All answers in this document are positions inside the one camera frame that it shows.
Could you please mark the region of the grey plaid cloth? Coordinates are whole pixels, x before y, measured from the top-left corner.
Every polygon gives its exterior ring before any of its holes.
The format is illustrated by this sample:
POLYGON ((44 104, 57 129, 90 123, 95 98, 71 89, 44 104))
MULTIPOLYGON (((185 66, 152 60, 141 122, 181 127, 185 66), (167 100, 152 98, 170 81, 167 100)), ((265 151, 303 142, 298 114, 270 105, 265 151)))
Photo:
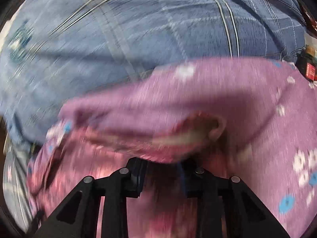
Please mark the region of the grey plaid cloth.
POLYGON ((27 231, 33 220, 26 187, 30 153, 12 143, 10 139, 5 141, 4 152, 2 184, 4 200, 17 226, 22 231, 27 231))

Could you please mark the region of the blue plaid bed sheet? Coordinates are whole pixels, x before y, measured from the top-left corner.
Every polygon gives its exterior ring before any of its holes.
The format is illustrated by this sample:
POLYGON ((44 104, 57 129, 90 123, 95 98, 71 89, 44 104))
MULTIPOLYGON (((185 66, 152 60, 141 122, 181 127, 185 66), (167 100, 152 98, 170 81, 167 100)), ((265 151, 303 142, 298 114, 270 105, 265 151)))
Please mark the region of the blue plaid bed sheet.
POLYGON ((15 143, 43 143, 63 103, 201 57, 293 59, 297 0, 25 0, 3 29, 1 115, 15 143))

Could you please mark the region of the small dark bottle red label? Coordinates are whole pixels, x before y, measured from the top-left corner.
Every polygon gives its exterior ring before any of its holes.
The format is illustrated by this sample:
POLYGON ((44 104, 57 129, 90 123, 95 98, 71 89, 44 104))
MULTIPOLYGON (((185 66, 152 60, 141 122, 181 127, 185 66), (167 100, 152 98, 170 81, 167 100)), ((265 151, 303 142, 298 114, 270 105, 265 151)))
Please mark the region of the small dark bottle red label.
POLYGON ((315 49, 312 46, 306 45, 298 54, 296 67, 308 81, 314 82, 316 80, 315 49))

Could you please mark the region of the pink floral paisley garment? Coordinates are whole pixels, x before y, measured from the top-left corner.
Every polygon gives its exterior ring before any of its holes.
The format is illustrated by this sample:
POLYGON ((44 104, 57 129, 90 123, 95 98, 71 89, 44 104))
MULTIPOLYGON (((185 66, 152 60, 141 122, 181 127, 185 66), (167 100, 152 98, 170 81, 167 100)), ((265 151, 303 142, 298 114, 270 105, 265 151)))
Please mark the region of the pink floral paisley garment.
POLYGON ((193 156, 216 175, 229 173, 226 122, 206 113, 182 117, 157 132, 99 128, 62 121, 48 131, 46 142, 29 162, 27 187, 32 201, 50 215, 85 176, 102 178, 130 158, 150 161, 140 198, 130 199, 131 237, 194 237, 197 202, 180 187, 176 164, 193 156))

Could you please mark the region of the purple flowered cloth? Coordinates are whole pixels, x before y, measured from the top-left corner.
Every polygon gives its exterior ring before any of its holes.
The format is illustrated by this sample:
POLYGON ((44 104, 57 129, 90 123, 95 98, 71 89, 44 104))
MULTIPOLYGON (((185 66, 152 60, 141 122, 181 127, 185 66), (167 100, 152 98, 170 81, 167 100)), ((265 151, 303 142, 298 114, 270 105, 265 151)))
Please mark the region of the purple flowered cloth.
POLYGON ((194 113, 226 122, 224 177, 241 177, 290 237, 315 227, 316 87, 289 63, 210 58, 158 67, 139 83, 67 101, 59 123, 157 132, 194 113))

